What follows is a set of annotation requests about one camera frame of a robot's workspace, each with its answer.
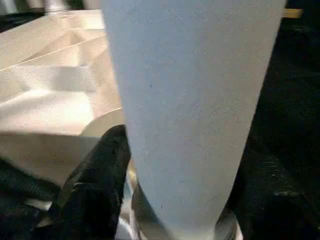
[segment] beige plastic part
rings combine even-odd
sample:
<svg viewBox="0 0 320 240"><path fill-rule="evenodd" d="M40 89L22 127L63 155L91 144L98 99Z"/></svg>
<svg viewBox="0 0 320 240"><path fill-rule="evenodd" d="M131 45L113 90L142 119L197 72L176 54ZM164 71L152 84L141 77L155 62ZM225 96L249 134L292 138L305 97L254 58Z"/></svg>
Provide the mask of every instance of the beige plastic part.
<svg viewBox="0 0 320 240"><path fill-rule="evenodd" d="M0 79L0 131L79 135L121 107L99 10L1 33Z"/></svg>

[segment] frosted white cone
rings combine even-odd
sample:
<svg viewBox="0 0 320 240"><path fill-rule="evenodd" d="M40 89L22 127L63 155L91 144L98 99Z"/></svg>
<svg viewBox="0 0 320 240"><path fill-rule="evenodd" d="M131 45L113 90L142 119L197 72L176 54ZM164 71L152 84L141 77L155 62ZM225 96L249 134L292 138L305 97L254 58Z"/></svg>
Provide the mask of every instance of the frosted white cone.
<svg viewBox="0 0 320 240"><path fill-rule="evenodd" d="M170 239L220 239L284 4L103 1L138 180Z"/></svg>

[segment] white surface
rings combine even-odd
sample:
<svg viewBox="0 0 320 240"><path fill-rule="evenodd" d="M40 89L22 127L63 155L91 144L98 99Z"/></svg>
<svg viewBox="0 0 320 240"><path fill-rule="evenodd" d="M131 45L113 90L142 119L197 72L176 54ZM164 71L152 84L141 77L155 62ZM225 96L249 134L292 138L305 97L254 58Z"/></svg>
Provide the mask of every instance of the white surface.
<svg viewBox="0 0 320 240"><path fill-rule="evenodd" d="M138 179L173 240L220 240L284 4L103 1Z"/></svg>
<svg viewBox="0 0 320 240"><path fill-rule="evenodd" d="M0 103L0 132L79 135L93 119L83 92L32 90Z"/></svg>

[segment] white tube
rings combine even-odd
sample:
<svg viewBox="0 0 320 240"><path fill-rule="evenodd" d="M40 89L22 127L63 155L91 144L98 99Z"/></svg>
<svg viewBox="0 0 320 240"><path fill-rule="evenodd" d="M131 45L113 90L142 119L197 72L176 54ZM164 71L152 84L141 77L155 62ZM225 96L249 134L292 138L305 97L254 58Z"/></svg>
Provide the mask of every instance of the white tube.
<svg viewBox="0 0 320 240"><path fill-rule="evenodd" d="M171 239L219 239L284 5L103 1L138 180Z"/></svg>

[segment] silver metal part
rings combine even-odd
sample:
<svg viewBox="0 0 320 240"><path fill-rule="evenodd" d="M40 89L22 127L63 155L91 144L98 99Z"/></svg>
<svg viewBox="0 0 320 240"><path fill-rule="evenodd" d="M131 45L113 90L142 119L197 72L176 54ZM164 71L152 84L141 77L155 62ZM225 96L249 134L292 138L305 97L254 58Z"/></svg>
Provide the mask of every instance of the silver metal part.
<svg viewBox="0 0 320 240"><path fill-rule="evenodd" d="M44 0L44 11L47 14L60 14L68 10L65 0Z"/></svg>

